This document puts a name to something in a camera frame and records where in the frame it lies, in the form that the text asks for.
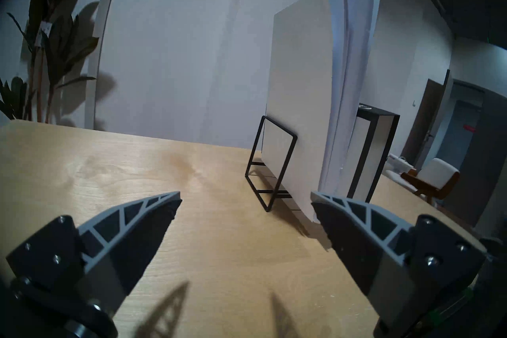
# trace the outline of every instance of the white paper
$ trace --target white paper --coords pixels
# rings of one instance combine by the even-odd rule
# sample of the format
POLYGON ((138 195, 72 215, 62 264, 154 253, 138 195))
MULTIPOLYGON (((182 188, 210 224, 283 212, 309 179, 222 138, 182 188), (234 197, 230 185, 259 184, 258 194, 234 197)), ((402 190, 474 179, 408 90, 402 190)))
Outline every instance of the white paper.
MULTIPOLYGON (((347 153, 378 9, 379 0, 300 0, 274 18, 266 114, 298 135, 282 185, 313 221, 311 191, 347 196, 355 173, 347 153)), ((265 122, 262 158, 277 177, 290 142, 265 122)))
POLYGON ((359 97, 366 75, 371 28, 374 25, 374 0, 348 0, 348 52, 342 99, 336 136, 330 157, 327 177, 319 191, 338 195, 340 174, 345 165, 350 137, 359 105, 359 97))
POLYGON ((342 99, 348 47, 348 42, 344 40, 344 37, 348 34, 347 0, 329 0, 329 5, 331 10, 331 26, 333 29, 333 82, 328 138, 326 141, 322 171, 320 173, 319 188, 322 188, 328 176, 329 163, 336 136, 340 101, 342 99))
MULTIPOLYGON (((266 114, 298 135, 282 184, 310 220, 331 112, 332 48, 329 0, 299 0, 275 15, 266 114)), ((265 124, 262 159, 278 176, 291 138, 265 124)))

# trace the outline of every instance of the wall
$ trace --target wall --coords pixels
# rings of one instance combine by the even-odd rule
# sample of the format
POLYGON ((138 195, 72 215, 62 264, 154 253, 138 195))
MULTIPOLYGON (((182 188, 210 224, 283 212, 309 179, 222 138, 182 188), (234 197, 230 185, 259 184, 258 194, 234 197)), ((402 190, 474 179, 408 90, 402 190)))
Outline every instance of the wall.
POLYGON ((232 0, 112 0, 95 128, 198 141, 232 0))
POLYGON ((504 217, 507 216, 507 160, 505 161, 498 182, 486 205, 475 230, 484 237, 497 235, 504 217))
MULTIPOLYGON (((224 71, 214 81, 200 141, 250 148, 265 112, 273 16, 296 0, 241 0, 224 71)), ((397 112, 424 0, 381 0, 361 101, 397 112)))
MULTIPOLYGON (((95 10, 99 0, 73 0, 72 15, 79 14, 81 16, 81 30, 93 31, 93 23, 95 18, 95 10)), ((28 20, 28 8, 30 0, 0 0, 0 64, 2 71, 0 77, 3 81, 11 79, 17 74, 26 79, 26 61, 29 59, 23 56, 20 61, 21 48, 23 38, 19 33, 14 22, 7 16, 7 12, 11 12, 21 26, 26 24, 28 20)), ((85 62, 81 69, 73 71, 74 74, 79 74, 81 70, 87 69, 85 62)), ((61 97, 56 97, 56 105, 58 99, 60 100, 59 106, 61 111, 58 113, 58 123, 73 125, 77 127, 84 126, 84 99, 85 99, 85 85, 76 84, 61 90, 61 97)), ((0 125, 5 124, 9 120, 0 113, 0 125)))
POLYGON ((251 148, 266 113, 273 17, 297 0, 239 0, 207 101, 199 141, 251 148))
POLYGON ((444 84, 451 62, 453 47, 451 30, 430 0, 424 0, 424 14, 418 36, 419 41, 407 85, 399 108, 395 110, 400 115, 391 146, 391 153, 395 155, 400 155, 405 146, 428 79, 444 84))
POLYGON ((452 77, 507 97, 507 50, 457 38, 451 58, 452 77))

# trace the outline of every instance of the door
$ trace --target door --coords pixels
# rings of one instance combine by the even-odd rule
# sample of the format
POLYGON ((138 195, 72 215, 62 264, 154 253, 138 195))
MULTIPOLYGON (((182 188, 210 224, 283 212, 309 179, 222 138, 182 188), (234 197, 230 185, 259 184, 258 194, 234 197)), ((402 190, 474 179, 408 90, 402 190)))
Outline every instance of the door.
POLYGON ((425 141, 426 134, 435 117, 443 92, 443 85, 428 79, 414 124, 412 125, 409 137, 402 151, 402 157, 411 165, 415 164, 417 154, 419 154, 425 141))
POLYGON ((476 131, 461 165, 459 181, 445 198, 445 209, 475 226, 507 157, 507 98, 485 91, 476 131))
POLYGON ((461 170, 468 146, 472 141, 481 114, 481 108, 468 102, 456 101, 437 158, 461 170))
POLYGON ((445 75, 444 91, 442 92, 442 98, 440 100, 440 103, 438 104, 438 109, 436 110, 435 115, 433 116, 432 123, 428 128, 428 132, 426 133, 426 136, 422 143, 421 150, 417 154, 417 158, 415 160, 414 167, 417 170, 421 170, 424 160, 426 159, 426 156, 429 153, 429 149, 432 147, 435 135, 438 132, 438 128, 440 127, 440 123, 442 122, 442 118, 444 117, 447 101, 451 96, 453 84, 454 82, 451 77, 451 71, 448 69, 447 74, 445 75))

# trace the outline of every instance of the screw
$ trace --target screw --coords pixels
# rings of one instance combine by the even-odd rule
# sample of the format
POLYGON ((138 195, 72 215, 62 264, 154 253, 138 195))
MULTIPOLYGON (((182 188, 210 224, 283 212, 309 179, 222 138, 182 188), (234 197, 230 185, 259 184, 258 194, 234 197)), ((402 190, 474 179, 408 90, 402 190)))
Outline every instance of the screw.
POLYGON ((100 301, 97 300, 96 298, 92 298, 92 299, 88 300, 87 304, 91 305, 92 307, 94 307, 98 311, 102 311, 102 309, 100 308, 100 305, 99 305, 100 301))
POLYGON ((437 266, 440 262, 438 261, 438 259, 434 256, 427 256, 426 257, 426 264, 428 266, 437 266))

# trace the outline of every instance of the table surface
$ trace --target table surface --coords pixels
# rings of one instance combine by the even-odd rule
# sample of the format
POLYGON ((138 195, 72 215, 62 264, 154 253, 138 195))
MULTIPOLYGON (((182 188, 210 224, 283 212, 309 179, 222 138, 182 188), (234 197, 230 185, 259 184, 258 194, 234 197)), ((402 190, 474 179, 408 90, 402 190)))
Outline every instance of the table surface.
MULTIPOLYGON (((4 280, 13 277, 5 256, 54 217, 78 226, 179 190, 175 220, 114 318, 120 337, 372 336, 377 313, 335 252, 281 201, 262 209, 244 178, 249 150, 24 121, 0 128, 0 145, 4 280)), ((412 224, 434 215, 480 247, 384 176, 371 202, 412 224)))

